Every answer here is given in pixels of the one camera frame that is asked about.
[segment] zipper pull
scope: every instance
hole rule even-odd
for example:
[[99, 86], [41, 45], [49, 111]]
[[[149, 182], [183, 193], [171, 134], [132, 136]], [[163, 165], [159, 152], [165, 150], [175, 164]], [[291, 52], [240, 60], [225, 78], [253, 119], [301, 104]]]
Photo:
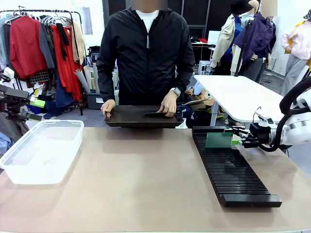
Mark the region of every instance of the zipper pull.
[[149, 49], [149, 33], [147, 33], [147, 48]]

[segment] clear plastic bin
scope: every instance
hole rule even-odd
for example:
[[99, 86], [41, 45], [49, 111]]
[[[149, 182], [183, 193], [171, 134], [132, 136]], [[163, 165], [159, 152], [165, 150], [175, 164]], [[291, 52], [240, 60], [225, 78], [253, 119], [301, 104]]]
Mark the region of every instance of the clear plastic bin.
[[62, 181], [82, 142], [79, 120], [44, 120], [31, 128], [0, 159], [16, 184], [56, 184]]

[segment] pink jacket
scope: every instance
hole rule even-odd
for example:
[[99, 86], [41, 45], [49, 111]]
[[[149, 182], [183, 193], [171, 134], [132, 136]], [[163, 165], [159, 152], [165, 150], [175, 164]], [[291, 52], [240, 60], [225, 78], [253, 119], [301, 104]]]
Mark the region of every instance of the pink jacket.
[[301, 59], [309, 60], [311, 58], [311, 22], [293, 27], [282, 36], [282, 47], [289, 46], [288, 40], [293, 39], [292, 55]]

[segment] white wall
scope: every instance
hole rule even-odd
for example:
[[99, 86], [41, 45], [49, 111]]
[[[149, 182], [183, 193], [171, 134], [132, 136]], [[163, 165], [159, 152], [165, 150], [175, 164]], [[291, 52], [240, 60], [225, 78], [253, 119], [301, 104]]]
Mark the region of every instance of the white wall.
[[74, 11], [75, 7], [89, 7], [91, 12], [91, 21], [93, 35], [85, 35], [86, 48], [89, 46], [100, 45], [104, 33], [104, 17], [102, 0], [1, 0], [5, 4], [1, 4], [1, 10], [14, 10], [18, 6], [24, 6], [26, 9], [47, 9], [47, 10], [68, 10]]
[[297, 23], [303, 21], [311, 9], [311, 0], [278, 0], [278, 17], [273, 20], [276, 24], [276, 45], [272, 57], [278, 57], [273, 71], [285, 75], [289, 55], [284, 54], [281, 46], [282, 34]]

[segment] black hat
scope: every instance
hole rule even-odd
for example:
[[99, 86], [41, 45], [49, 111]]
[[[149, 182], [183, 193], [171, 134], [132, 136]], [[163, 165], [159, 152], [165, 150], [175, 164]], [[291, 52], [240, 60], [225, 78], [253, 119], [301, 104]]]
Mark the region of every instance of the black hat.
[[305, 19], [311, 19], [311, 10], [309, 10], [308, 14], [304, 16]]
[[252, 9], [253, 7], [248, 4], [248, 0], [233, 0], [231, 3], [231, 12], [235, 15], [244, 14]]

